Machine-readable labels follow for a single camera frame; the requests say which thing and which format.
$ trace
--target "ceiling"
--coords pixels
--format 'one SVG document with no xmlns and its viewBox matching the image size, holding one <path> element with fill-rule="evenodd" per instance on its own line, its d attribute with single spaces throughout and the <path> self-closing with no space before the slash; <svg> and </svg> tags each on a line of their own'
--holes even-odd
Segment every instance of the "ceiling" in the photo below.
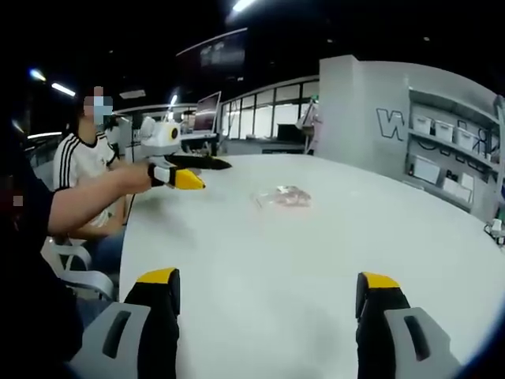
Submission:
<svg viewBox="0 0 505 379">
<path fill-rule="evenodd" d="M 57 81 L 78 94 L 102 85 L 105 95 L 113 97 L 114 109 L 168 103 L 175 88 L 181 102 L 196 102 L 217 89 L 226 99 L 317 74 L 321 58 L 341 54 L 435 66 L 505 93 L 505 61 L 499 57 L 503 30 L 499 41 L 493 25 L 500 23 L 493 21 L 492 9 L 463 9 L 443 0 L 256 0 L 231 20 L 235 2 L 124 9 L 100 21 L 91 19 L 87 28 L 76 22 L 77 32 L 62 32 L 57 25 L 40 28 L 37 36 L 44 43 L 22 43 L 16 50 L 23 66 L 40 69 L 48 82 Z M 47 25 L 45 19 L 39 22 Z M 232 78 L 219 88 L 203 83 L 189 88 L 178 80 L 179 51 L 244 27 L 249 30 L 243 81 Z M 29 81 L 27 86 L 32 133 L 61 129 L 72 100 L 47 84 Z M 146 97 L 118 95 L 140 88 Z"/>
</svg>

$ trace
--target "transparent plastic bag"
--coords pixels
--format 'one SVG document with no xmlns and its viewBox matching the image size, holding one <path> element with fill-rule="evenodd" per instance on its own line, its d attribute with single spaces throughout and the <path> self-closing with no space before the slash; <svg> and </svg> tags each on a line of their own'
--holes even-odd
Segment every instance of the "transparent plastic bag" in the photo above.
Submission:
<svg viewBox="0 0 505 379">
<path fill-rule="evenodd" d="M 264 208 L 268 205 L 308 207 L 311 204 L 311 197 L 296 186 L 277 186 L 274 189 L 255 194 L 254 201 L 259 208 Z"/>
</svg>

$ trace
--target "shelf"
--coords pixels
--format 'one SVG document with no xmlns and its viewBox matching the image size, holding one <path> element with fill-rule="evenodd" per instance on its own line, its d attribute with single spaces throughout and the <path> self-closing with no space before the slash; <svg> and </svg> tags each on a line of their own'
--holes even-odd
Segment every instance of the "shelf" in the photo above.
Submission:
<svg viewBox="0 0 505 379">
<path fill-rule="evenodd" d="M 414 176 L 409 176 L 409 175 L 404 175 L 403 181 L 408 182 L 415 187 L 422 187 L 422 189 L 425 192 L 430 193 L 431 195 L 436 196 L 442 200 L 445 200 L 448 203 L 453 204 L 455 207 L 458 207 L 465 212 L 469 213 L 472 210 L 471 203 L 469 203 L 468 201 L 464 201 L 463 199 L 460 199 L 459 197 L 456 197 L 452 193 L 448 193 L 447 191 L 444 191 L 443 189 L 435 186 L 434 184 L 432 184 L 430 182 L 426 182 L 425 180 L 416 178 Z"/>
<path fill-rule="evenodd" d="M 442 96 L 433 92 L 419 91 L 411 87 L 409 90 L 410 100 L 414 103 L 456 114 L 457 116 L 474 122 L 478 126 L 490 129 L 495 133 L 499 132 L 498 118 L 473 105 L 459 99 L 453 99 L 449 96 Z"/>
<path fill-rule="evenodd" d="M 455 152 L 458 152 L 460 154 L 463 154 L 464 156 L 469 157 L 470 159 L 474 160 L 475 162 L 480 163 L 481 165 L 491 169 L 494 172 L 499 172 L 499 165 L 498 164 L 489 162 L 488 160 L 484 159 L 483 157 L 479 156 L 478 154 L 475 154 L 474 152 L 471 152 L 469 150 L 466 150 L 465 148 L 462 148 L 458 144 L 442 140 L 442 139 L 432 136 L 430 134 L 417 132 L 414 129 L 409 129 L 409 135 L 416 137 L 416 138 L 420 138 L 422 140 L 433 142 L 435 144 L 445 146 L 446 148 L 450 148 L 451 150 L 454 150 Z"/>
</svg>

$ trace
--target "person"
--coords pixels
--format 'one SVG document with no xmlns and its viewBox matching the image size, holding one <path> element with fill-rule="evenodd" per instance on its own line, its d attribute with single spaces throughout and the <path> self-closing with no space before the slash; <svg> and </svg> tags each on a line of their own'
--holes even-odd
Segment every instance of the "person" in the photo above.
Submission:
<svg viewBox="0 0 505 379">
<path fill-rule="evenodd" d="M 26 363 L 18 364 L 18 373 L 32 368 L 61 377 L 67 373 L 63 362 L 80 349 L 84 325 L 75 295 L 40 254 L 45 239 L 78 230 L 120 197 L 150 189 L 152 179 L 147 164 L 135 164 L 52 193 L 35 176 L 13 127 L 2 124 L 0 206 L 7 237 L 2 256 L 8 267 L 5 288 L 15 294 L 2 299 L 9 307 L 5 343 L 16 362 Z"/>
<path fill-rule="evenodd" d="M 125 165 L 108 143 L 106 134 L 97 130 L 97 124 L 103 122 L 103 107 L 95 103 L 102 94 L 95 87 L 94 96 L 84 98 L 84 106 L 77 108 L 76 119 L 69 124 L 66 137 L 56 149 L 53 184 L 57 191 L 79 186 Z M 126 213 L 126 201 L 122 197 L 115 211 L 104 209 L 89 223 L 68 234 L 70 238 L 84 240 L 83 247 L 92 256 L 93 269 L 119 272 Z"/>
</svg>

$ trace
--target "white table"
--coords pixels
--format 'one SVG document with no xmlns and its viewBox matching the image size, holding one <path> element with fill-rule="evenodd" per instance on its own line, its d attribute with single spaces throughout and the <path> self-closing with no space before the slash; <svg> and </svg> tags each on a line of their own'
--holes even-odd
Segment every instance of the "white table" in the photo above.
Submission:
<svg viewBox="0 0 505 379">
<path fill-rule="evenodd" d="M 203 191 L 137 196 L 120 298 L 138 276 L 181 270 L 180 378 L 352 378 L 361 271 L 397 280 L 468 362 L 492 331 L 505 256 L 483 224 L 418 189 L 311 156 L 233 156 Z M 311 208 L 263 208 L 296 185 Z"/>
</svg>

